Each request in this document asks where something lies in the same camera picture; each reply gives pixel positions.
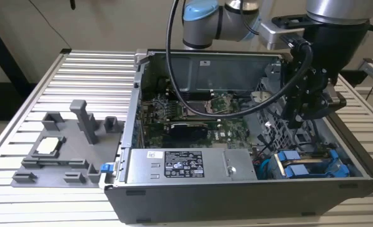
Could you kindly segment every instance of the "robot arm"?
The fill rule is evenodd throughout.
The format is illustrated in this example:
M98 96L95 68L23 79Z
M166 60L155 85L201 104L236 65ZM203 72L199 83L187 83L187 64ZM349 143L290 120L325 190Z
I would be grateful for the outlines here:
M214 39L241 41L252 35L253 22L260 15L260 0L228 0L224 7L217 0L193 0L183 15L183 44L189 49L210 47ZM286 99L282 118L290 128L301 127L302 121L318 119L346 105L333 86L338 73L350 62L354 52L371 28L373 1L369 0L308 0L305 15L276 17L260 23L260 40L268 49L292 49L294 57L286 69L284 86L272 98ZM170 32L167 34L167 62L173 86L170 60ZM179 100L189 107L181 95ZM261 103L241 116L270 105Z

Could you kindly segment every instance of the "blue latch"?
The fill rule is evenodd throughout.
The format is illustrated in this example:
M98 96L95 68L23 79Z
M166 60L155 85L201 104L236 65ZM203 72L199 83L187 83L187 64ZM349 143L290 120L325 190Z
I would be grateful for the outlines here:
M102 173L107 173L107 174L111 174L114 173L114 164L102 164L101 166L101 172Z

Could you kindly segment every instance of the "sticker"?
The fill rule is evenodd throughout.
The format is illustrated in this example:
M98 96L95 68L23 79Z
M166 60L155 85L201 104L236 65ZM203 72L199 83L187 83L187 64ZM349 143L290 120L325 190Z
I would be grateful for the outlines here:
M163 152L162 151L149 151L147 158L162 158Z
M201 66L210 66L210 61L201 61Z
M203 156L201 151L166 151L165 176L205 177Z

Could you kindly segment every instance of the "blue cap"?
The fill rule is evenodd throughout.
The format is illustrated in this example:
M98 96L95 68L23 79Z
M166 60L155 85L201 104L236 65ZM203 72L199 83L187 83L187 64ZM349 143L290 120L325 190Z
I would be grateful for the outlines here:
M217 0L193 0L185 7L183 20L199 20L213 14L217 9Z
M114 165L113 164L102 164L101 166L101 172L111 174L114 172Z

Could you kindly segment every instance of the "computer components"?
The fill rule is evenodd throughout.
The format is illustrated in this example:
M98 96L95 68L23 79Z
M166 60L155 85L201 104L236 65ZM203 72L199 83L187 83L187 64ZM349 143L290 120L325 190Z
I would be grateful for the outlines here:
M253 92L281 87L274 69L284 55L173 57L182 95L207 113L250 108L266 98ZM290 130L280 118L284 100L244 118L198 116L174 98L166 70L165 52L150 52L138 67L121 159L106 168L105 193L122 222L317 216L373 191L373 161L360 158L367 151L334 116Z

